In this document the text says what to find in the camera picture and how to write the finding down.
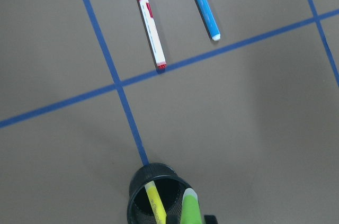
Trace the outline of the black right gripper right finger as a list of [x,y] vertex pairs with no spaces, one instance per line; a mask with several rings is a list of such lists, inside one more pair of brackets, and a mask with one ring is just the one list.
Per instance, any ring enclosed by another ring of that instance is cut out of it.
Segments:
[[218,224],[217,217],[215,215],[204,215],[204,224]]

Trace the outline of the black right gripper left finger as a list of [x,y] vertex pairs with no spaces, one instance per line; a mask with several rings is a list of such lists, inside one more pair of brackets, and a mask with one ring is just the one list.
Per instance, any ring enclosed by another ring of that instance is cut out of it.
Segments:
[[166,224],[180,224],[179,217],[175,214],[168,214],[166,216]]

